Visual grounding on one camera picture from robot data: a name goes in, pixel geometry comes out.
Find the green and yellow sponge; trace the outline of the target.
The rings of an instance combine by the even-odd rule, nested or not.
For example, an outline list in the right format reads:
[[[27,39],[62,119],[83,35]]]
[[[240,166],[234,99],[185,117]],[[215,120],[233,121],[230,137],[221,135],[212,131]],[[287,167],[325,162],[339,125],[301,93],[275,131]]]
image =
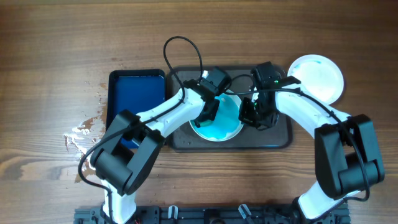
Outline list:
[[[212,120],[206,120],[206,121],[194,121],[194,123],[197,128],[202,128],[211,125],[213,122]]]

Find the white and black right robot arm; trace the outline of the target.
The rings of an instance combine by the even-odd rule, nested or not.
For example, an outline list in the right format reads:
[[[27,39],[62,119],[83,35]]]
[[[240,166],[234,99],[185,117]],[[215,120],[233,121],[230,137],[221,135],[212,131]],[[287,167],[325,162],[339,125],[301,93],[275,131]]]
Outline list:
[[[258,130],[270,129],[285,114],[315,141],[317,181],[292,204],[291,221],[315,223],[343,203],[367,201],[371,186],[385,170],[372,120],[350,116],[317,99],[292,76],[283,78],[271,62],[250,72],[253,98],[244,98],[239,120]]]

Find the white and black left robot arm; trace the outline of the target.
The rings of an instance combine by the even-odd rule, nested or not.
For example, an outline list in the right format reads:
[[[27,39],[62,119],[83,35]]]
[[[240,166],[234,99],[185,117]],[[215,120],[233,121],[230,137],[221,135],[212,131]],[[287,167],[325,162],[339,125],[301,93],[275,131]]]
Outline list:
[[[113,119],[90,158],[106,191],[106,223],[127,223],[136,212],[136,191],[149,176],[166,137],[191,120],[213,120],[217,96],[230,82],[231,77],[215,67],[205,77],[184,81],[161,105],[138,114],[123,110]]]

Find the white plate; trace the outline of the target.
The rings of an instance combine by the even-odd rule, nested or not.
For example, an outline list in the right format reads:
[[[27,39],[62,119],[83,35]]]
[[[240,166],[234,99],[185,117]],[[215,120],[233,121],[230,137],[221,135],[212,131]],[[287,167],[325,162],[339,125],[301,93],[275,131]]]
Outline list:
[[[234,138],[243,128],[243,123],[238,118],[242,100],[237,95],[225,93],[215,98],[220,101],[215,119],[200,128],[191,120],[190,126],[196,134],[207,141],[227,141]]]
[[[345,88],[340,68],[322,55],[299,57],[289,67],[287,75],[299,79],[313,96],[328,105],[336,102]]]

